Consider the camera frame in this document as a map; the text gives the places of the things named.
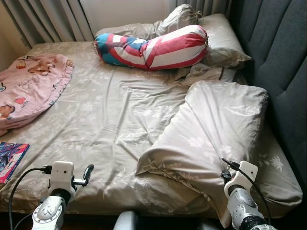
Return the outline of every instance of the magazine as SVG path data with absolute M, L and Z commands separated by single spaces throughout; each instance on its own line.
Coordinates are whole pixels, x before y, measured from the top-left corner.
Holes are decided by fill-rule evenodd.
M 29 144 L 0 143 L 0 184 L 5 184 L 23 158 Z

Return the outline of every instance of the bed sheet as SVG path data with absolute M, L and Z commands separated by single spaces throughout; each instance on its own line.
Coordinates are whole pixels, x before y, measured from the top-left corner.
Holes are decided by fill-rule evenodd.
M 118 214 L 136 209 L 154 215 L 212 213 L 207 201 L 178 182 L 156 175 L 134 176 L 137 160 L 163 132 L 184 102 L 187 86 L 176 70 L 147 72 L 102 63 L 92 42 L 36 45 L 29 55 L 61 53 L 74 64 L 72 80 L 58 101 L 31 124 L 1 141 L 29 143 L 14 177 L 0 190 L 7 210 L 16 178 L 33 167 L 72 161 L 81 178 L 94 164 L 90 183 L 79 187 L 70 213 Z M 49 175 L 33 172 L 19 185 L 13 210 L 30 212 L 47 195 Z

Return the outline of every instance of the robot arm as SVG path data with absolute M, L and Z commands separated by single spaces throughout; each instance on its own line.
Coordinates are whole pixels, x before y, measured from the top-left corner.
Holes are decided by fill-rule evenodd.
M 118 217 L 113 230 L 136 230 L 138 216 L 133 211 L 122 212 Z
M 74 178 L 73 168 L 72 162 L 53 163 L 48 190 L 50 196 L 33 212 L 32 230 L 59 230 L 63 225 L 64 211 L 75 196 L 76 185 L 84 187 L 88 184 L 94 166 L 91 164 L 85 169 L 83 179 Z
M 241 161 L 239 169 L 252 181 L 255 181 L 257 166 Z M 229 199 L 227 208 L 231 214 L 233 228 L 236 230 L 276 230 L 273 226 L 268 225 L 258 211 L 258 206 L 250 195 L 251 186 L 252 183 L 241 172 L 236 172 L 235 177 L 224 186 L 225 195 Z

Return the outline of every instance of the red and white striped pillow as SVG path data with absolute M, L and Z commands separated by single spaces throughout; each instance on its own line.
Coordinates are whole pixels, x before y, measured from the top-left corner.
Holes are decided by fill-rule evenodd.
M 189 25 L 152 40 L 101 34 L 95 39 L 101 59 L 109 64 L 146 70 L 175 69 L 200 62 L 208 51 L 208 36 Z

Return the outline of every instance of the gray upholstered headboard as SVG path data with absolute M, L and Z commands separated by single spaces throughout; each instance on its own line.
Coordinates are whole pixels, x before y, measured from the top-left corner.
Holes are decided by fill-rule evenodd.
M 252 57 L 244 75 L 270 95 L 267 119 L 306 191 L 306 0 L 233 0 L 230 22 Z

